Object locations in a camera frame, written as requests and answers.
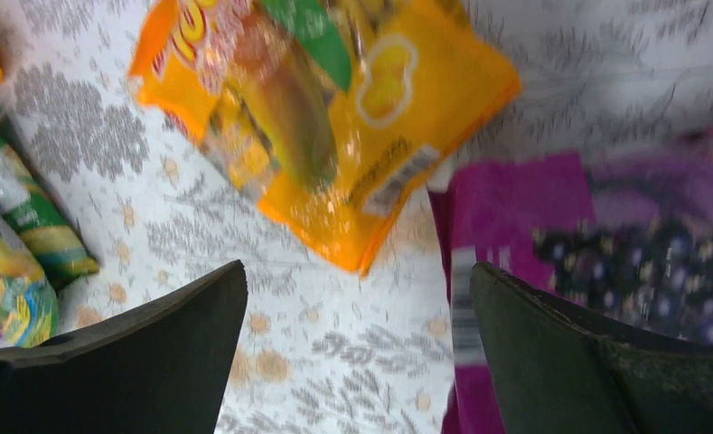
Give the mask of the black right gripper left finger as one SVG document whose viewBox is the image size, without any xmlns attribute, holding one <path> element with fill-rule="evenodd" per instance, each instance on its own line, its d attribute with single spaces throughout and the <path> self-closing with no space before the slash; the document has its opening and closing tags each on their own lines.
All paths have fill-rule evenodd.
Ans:
<svg viewBox="0 0 713 434">
<path fill-rule="evenodd" d="M 0 433 L 212 433 L 247 304 L 232 261 L 95 325 L 0 349 Z"/>
</svg>

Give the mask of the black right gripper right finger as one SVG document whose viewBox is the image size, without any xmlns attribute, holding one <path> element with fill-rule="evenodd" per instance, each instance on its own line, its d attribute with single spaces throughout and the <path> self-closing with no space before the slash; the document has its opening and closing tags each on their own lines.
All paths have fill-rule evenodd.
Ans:
<svg viewBox="0 0 713 434">
<path fill-rule="evenodd" d="M 509 433 L 713 433 L 713 347 L 642 330 L 487 262 L 471 297 Z"/>
</svg>

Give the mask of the green Fox's candy bag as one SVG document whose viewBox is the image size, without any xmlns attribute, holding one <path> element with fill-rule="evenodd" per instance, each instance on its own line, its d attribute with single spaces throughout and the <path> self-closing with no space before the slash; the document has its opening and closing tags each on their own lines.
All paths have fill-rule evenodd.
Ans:
<svg viewBox="0 0 713 434">
<path fill-rule="evenodd" d="M 0 218 L 0 336 L 31 348 L 53 337 L 58 299 L 42 266 Z"/>
</svg>

